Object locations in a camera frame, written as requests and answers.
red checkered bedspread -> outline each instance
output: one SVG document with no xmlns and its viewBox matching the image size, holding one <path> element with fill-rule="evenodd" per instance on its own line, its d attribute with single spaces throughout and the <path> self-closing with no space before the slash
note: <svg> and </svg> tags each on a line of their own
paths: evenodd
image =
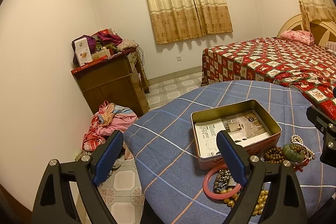
<svg viewBox="0 0 336 224">
<path fill-rule="evenodd" d="M 202 85 L 257 80 L 296 88 L 336 121 L 336 57 L 323 47 L 281 38 L 259 38 L 206 48 Z"/>
</svg>

desk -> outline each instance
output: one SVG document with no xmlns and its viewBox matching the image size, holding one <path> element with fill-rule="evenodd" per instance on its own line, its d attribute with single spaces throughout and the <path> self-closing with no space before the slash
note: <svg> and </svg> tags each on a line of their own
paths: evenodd
<svg viewBox="0 0 336 224">
<path fill-rule="evenodd" d="M 104 100 L 129 107 L 138 117 L 148 112 L 148 102 L 144 93 L 144 89 L 148 90 L 148 80 L 135 48 L 130 48 L 110 60 L 103 60 L 101 63 L 76 72 L 73 76 L 92 113 L 99 110 L 99 105 Z"/>
<path fill-rule="evenodd" d="M 279 123 L 282 134 L 278 146 L 290 143 L 290 137 L 298 134 L 316 154 L 303 173 L 296 172 L 308 217 L 335 193 L 336 169 L 320 162 L 323 135 L 306 118 L 310 102 L 300 92 L 258 81 L 215 83 L 149 111 L 124 133 L 135 157 L 142 192 L 164 223 L 223 223 L 230 208 L 202 191 L 207 171 L 198 165 L 190 115 L 246 99 L 256 99 Z M 250 223 L 258 220 L 252 217 Z"/>
</svg>

silver bolt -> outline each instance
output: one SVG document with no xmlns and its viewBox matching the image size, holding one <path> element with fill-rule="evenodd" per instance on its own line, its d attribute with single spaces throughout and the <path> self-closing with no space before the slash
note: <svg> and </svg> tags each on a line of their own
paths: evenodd
<svg viewBox="0 0 336 224">
<path fill-rule="evenodd" d="M 290 161 L 284 160 L 283 165 L 286 166 L 286 167 L 290 167 L 292 164 L 290 163 Z"/>
<path fill-rule="evenodd" d="M 89 159 L 90 159 L 90 155 L 84 155 L 81 157 L 82 161 L 89 161 Z"/>
<path fill-rule="evenodd" d="M 55 166 L 57 164 L 57 160 L 51 160 L 50 162 L 49 162 L 49 165 L 50 166 Z"/>
<path fill-rule="evenodd" d="M 259 158 L 258 158 L 257 156 L 251 156 L 251 157 L 250 157 L 250 160 L 251 160 L 252 162 L 258 162 L 258 161 L 259 161 Z"/>
</svg>

round table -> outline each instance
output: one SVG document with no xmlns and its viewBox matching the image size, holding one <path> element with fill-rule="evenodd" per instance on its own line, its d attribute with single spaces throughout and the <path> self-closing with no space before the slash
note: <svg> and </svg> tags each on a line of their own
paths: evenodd
<svg viewBox="0 0 336 224">
<path fill-rule="evenodd" d="M 335 193 L 336 169 L 320 162 L 323 135 L 306 117 L 311 104 L 300 92 L 259 81 L 228 81 L 192 90 L 149 111 L 125 133 L 142 192 L 164 223 L 222 224 L 230 212 L 202 190 L 207 171 L 199 168 L 190 115 L 195 111 L 256 99 L 282 128 L 278 146 L 298 134 L 316 160 L 296 172 L 308 217 Z M 252 217 L 250 223 L 257 223 Z"/>
</svg>

headboard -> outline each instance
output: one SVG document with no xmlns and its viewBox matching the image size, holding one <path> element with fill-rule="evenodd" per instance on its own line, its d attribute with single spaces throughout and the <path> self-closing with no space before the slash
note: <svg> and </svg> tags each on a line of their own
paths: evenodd
<svg viewBox="0 0 336 224">
<path fill-rule="evenodd" d="M 328 41 L 336 42 L 336 24 L 334 22 L 313 21 L 310 24 L 310 29 L 314 35 L 316 45 L 325 47 L 325 44 Z M 303 30 L 302 15 L 294 16 L 289 21 L 287 21 L 281 28 L 278 37 L 280 37 L 280 34 L 286 30 Z"/>
</svg>

